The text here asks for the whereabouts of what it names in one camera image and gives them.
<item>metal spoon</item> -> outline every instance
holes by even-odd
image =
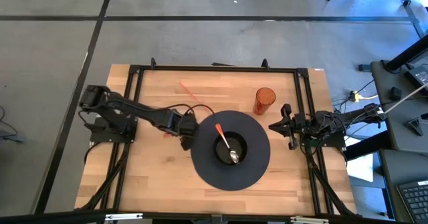
[[[239,162],[239,156],[238,156],[238,154],[236,153],[236,151],[234,151],[234,150],[232,150],[232,149],[230,149],[230,146],[229,146],[229,144],[227,143],[227,140],[226,140],[226,137],[225,137],[225,135],[223,134],[223,131],[222,131],[222,129],[221,129],[221,126],[220,126],[220,124],[215,124],[215,128],[217,129],[217,131],[219,132],[219,134],[221,135],[221,137],[223,138],[223,140],[224,140],[224,142],[225,142],[225,144],[226,144],[226,147],[227,147],[227,149],[229,150],[229,158],[233,161],[233,163],[238,163]]]

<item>black metal frame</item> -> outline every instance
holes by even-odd
[[[126,87],[125,87],[125,92],[124,92],[125,97],[129,98],[130,87],[131,87],[133,77],[135,74],[138,74],[138,79],[137,79],[137,83],[136,83],[136,91],[134,93],[134,101],[138,101],[141,86],[142,86],[143,73],[145,70],[263,72],[263,73],[268,72],[268,73],[293,74],[294,83],[296,86],[296,95],[297,95],[297,99],[298,99],[299,111],[304,113],[304,102],[303,102],[302,90],[301,90],[301,86],[300,86],[300,78],[303,78],[304,84],[305,84],[306,96],[308,99],[308,105],[310,107],[310,113],[311,114],[315,113],[315,108],[314,108],[314,103],[313,103],[313,98],[312,98],[312,91],[310,88],[309,74],[308,74],[308,69],[306,69],[306,68],[298,68],[298,69],[296,69],[296,68],[271,68],[271,67],[269,67],[267,60],[263,60],[261,67],[258,67],[258,68],[235,67],[235,66],[158,66],[156,64],[155,60],[152,58],[149,66],[136,66],[136,65],[130,66],[130,69],[128,72],[128,79],[126,81]],[[107,172],[107,179],[112,178],[111,174],[112,174],[112,169],[115,166],[116,159],[118,156],[118,147],[119,147],[119,143],[113,144],[112,153],[110,155],[110,163],[109,163],[108,172]],[[125,159],[124,159],[125,164],[124,164],[123,168],[120,169],[120,173],[118,174],[118,182],[117,182],[117,186],[116,186],[116,192],[114,195],[114,204],[113,204],[114,210],[118,210],[118,207],[119,207],[120,196],[121,196],[123,182],[124,182],[124,174],[126,171],[126,161],[128,158],[129,150],[130,150],[130,143],[125,143],[125,145],[124,145],[124,152],[125,153],[124,154],[122,153],[122,155],[125,157]],[[321,148],[318,150],[317,157],[318,157],[318,162],[320,165],[320,170],[323,173],[323,175],[325,177],[327,177],[325,163],[324,163],[324,157],[322,155]],[[309,167],[308,167],[308,171],[309,171],[309,175],[310,175],[310,185],[311,185],[314,210],[315,210],[315,214],[317,215],[317,214],[320,214],[321,211],[320,211],[320,202],[319,202],[319,198],[318,198],[318,191],[316,188],[316,178],[314,176],[314,173],[312,172],[312,170]],[[110,191],[110,187],[108,187],[107,191],[103,194],[103,197],[101,200],[101,209],[106,208],[106,204],[108,202],[109,191]],[[326,195],[326,206],[327,206],[328,214],[333,214],[332,203],[331,203],[331,201],[327,195]],[[198,215],[194,215],[194,214],[191,214],[191,215],[175,214],[175,213],[156,213],[155,214],[156,218],[165,218],[166,216],[171,217],[171,218],[176,217],[178,219],[180,219],[180,218],[185,218],[185,219],[198,218],[197,217]],[[261,218],[261,216],[252,216],[252,215],[226,215],[226,216],[220,215],[220,217],[222,217],[222,218],[223,217],[229,217],[229,218],[233,217],[232,219],[237,218],[237,219],[243,219],[243,220],[249,220],[253,217]],[[278,217],[265,216],[264,218],[269,219],[270,221],[278,220]],[[290,217],[281,216],[280,219],[282,221],[290,220]]]

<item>keyboard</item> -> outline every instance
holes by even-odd
[[[428,181],[415,181],[397,187],[414,223],[428,223]]]

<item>desk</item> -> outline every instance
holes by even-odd
[[[395,150],[381,150],[383,173],[397,221],[412,223],[397,185],[428,179],[428,157]]]
[[[376,84],[379,100],[381,103],[390,102],[389,92],[392,87],[402,89],[403,97],[415,91],[414,85],[406,79],[404,73],[407,71],[406,67],[402,67],[400,74],[388,73],[380,62],[373,62],[371,64],[374,82]],[[422,96],[416,93],[413,97]],[[393,104],[384,106],[384,110],[390,108]],[[391,139],[391,144],[396,150],[409,151],[409,152],[425,152],[428,153],[428,124],[422,124],[424,136],[414,134],[410,129],[403,124],[420,116],[421,114],[428,113],[428,101],[426,100],[411,100],[404,101],[397,106],[393,111],[388,113],[387,128]]]
[[[112,65],[107,86],[123,94],[128,65]],[[332,110],[323,70],[310,70],[315,108]],[[183,151],[178,138],[165,138],[163,132],[140,121],[130,147],[120,211],[169,213],[224,213],[253,215],[313,215],[312,196],[306,159],[299,151],[288,150],[288,139],[268,130],[268,124],[281,120],[280,108],[290,103],[298,111],[292,74],[250,72],[144,71],[139,102],[149,106],[176,103],[198,104],[177,84],[180,80],[200,101],[214,111],[239,110],[253,116],[265,129],[271,146],[270,163],[264,176],[250,188],[221,191],[205,183],[196,173],[189,151]],[[262,116],[252,112],[255,92],[269,87],[276,102]],[[135,84],[131,88],[133,96]],[[309,112],[304,94],[305,109]],[[196,109],[200,122],[208,112]],[[86,204],[104,181],[112,144],[102,143],[88,155],[76,207]],[[333,148],[323,148],[328,180],[346,206],[355,211],[354,199],[343,156]],[[110,189],[112,206],[115,184]],[[321,208],[324,195],[318,183]]]
[[[381,104],[392,101],[389,99],[389,92],[392,87],[400,88],[403,91],[403,97],[416,89],[404,76],[407,71],[405,66],[402,67],[400,74],[391,74],[384,69],[382,63],[372,62],[371,70]],[[413,97],[421,96],[420,93],[416,93]],[[393,104],[385,104],[383,110],[388,110]],[[404,101],[387,114],[388,130],[349,146],[345,151],[346,157],[348,160],[352,160],[378,151],[381,148],[428,153],[428,124],[421,125],[425,133],[424,136],[416,135],[404,125],[404,123],[424,113],[428,113],[427,100]]]

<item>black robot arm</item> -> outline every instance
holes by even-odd
[[[324,140],[337,132],[346,133],[346,129],[348,129],[351,124],[359,122],[380,124],[386,118],[382,108],[377,104],[368,104],[364,108],[344,114],[317,111],[309,120],[307,120],[305,114],[302,113],[295,114],[294,117],[291,118],[291,113],[291,106],[289,104],[284,104],[281,108],[282,120],[269,125],[270,130],[276,131],[284,137],[290,137],[290,150],[298,147],[294,133],[304,134],[318,140]]]
[[[294,117],[291,118],[291,113],[291,106],[289,104],[284,104],[281,108],[282,120],[269,125],[270,130],[276,131],[284,137],[290,137],[290,143],[288,144],[290,150],[298,147],[294,133],[301,134],[300,138],[309,136],[310,138],[321,141],[337,132],[343,132],[345,134],[347,128],[351,124],[359,122],[380,124],[385,120],[385,114],[377,104],[369,104],[360,110],[345,114],[317,111],[309,120],[306,119],[305,114],[295,114]],[[338,198],[332,187],[328,184],[328,181],[323,177],[314,157],[311,154],[306,154],[306,157],[308,158],[310,170],[320,181],[320,184],[337,207],[339,213],[342,215],[354,215],[354,213],[346,208],[345,204]]]
[[[163,132],[180,136],[182,146],[183,141],[193,138],[199,126],[193,111],[180,114],[172,107],[152,108],[123,98],[119,93],[111,92],[106,86],[89,85],[83,93],[79,106],[83,112],[99,114],[107,121],[109,129],[119,134],[126,134],[129,131],[134,116],[142,118]],[[99,128],[89,123],[85,123],[85,126],[92,132]]]

